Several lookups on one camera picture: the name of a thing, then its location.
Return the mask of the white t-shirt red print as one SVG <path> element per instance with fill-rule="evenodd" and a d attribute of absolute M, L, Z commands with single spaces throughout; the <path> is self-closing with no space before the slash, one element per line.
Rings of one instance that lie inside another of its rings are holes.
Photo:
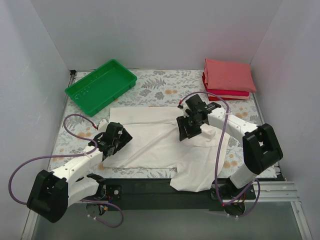
<path fill-rule="evenodd" d="M 175 168 L 170 185 L 178 191 L 209 190 L 215 179 L 215 165 L 221 171 L 225 162 L 229 134 L 223 136 L 220 157 L 218 144 L 222 131 L 209 125 L 201 133 L 180 141 L 176 107 L 113 107 L 109 121 L 120 123 L 132 140 L 103 161 L 106 168 Z"/>

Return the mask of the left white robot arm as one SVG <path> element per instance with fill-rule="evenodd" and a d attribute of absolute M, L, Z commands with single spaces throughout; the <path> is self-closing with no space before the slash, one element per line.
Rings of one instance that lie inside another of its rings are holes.
<path fill-rule="evenodd" d="M 111 201 L 121 198 L 122 187 L 87 172 L 114 156 L 132 139 L 120 123 L 105 124 L 81 156 L 52 171 L 42 170 L 37 174 L 26 206 L 52 223 L 60 220 L 68 207 L 81 200 L 98 205 L 99 213 L 103 214 Z"/>

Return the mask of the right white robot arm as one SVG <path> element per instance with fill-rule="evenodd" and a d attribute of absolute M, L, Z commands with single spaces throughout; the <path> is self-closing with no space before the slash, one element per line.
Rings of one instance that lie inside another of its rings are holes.
<path fill-rule="evenodd" d="M 237 199 L 243 195 L 248 184 L 283 158 L 271 125 L 244 121 L 218 103 L 205 103 L 198 94 L 188 98 L 185 104 L 179 103 L 178 108 L 183 110 L 183 115 L 176 119 L 180 141 L 201 134 L 201 127 L 206 124 L 220 129 L 223 134 L 229 134 L 242 146 L 243 165 L 218 188 L 230 198 Z"/>

